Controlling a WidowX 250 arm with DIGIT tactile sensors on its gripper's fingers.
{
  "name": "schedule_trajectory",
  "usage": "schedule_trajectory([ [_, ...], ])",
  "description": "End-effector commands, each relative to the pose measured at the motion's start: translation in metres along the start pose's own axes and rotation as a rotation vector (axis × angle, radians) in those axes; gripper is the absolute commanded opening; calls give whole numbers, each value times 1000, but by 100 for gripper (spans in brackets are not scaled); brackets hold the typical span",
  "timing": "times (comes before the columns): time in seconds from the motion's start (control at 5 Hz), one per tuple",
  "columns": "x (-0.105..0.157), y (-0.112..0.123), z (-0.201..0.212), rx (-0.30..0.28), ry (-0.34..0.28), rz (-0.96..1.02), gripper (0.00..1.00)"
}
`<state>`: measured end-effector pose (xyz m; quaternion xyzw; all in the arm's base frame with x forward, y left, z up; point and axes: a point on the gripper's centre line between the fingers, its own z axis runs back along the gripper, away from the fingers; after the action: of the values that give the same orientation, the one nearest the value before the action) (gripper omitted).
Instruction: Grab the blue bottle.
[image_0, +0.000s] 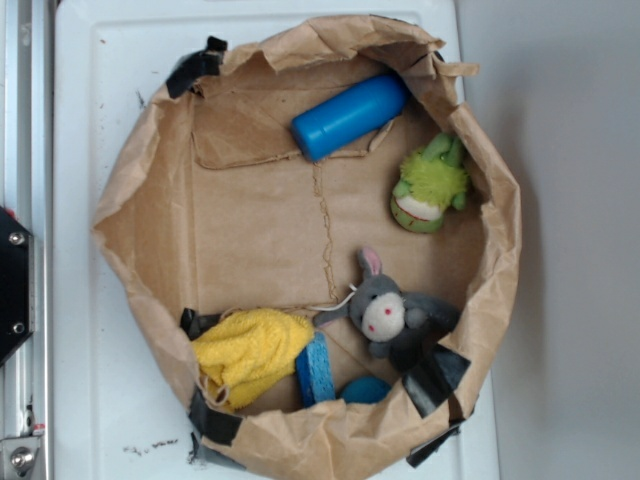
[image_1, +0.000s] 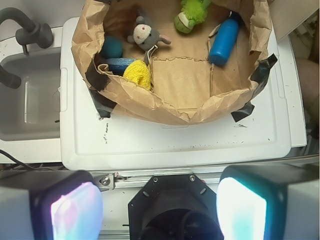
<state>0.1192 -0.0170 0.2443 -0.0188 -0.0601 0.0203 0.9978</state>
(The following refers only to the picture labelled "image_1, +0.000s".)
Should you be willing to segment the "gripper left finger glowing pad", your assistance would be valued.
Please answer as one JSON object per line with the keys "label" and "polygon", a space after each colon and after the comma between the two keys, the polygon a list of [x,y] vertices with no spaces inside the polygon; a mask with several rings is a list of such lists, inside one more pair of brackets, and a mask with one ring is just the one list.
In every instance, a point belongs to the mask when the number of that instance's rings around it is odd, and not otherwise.
{"label": "gripper left finger glowing pad", "polygon": [[5,170],[0,173],[2,240],[96,240],[103,197],[84,170]]}

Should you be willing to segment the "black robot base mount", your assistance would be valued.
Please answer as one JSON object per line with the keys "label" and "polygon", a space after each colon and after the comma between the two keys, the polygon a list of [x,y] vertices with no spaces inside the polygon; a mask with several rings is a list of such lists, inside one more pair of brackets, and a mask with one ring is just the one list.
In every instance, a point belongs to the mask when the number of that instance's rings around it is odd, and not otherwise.
{"label": "black robot base mount", "polygon": [[217,194],[203,182],[148,182],[128,203],[132,240],[223,240]]}

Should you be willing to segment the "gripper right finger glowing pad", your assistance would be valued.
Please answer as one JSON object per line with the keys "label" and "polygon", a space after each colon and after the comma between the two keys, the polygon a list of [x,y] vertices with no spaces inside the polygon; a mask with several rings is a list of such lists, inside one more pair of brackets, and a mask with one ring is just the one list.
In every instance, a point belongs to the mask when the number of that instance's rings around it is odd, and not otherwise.
{"label": "gripper right finger glowing pad", "polygon": [[319,165],[230,165],[216,210],[226,240],[318,240]]}

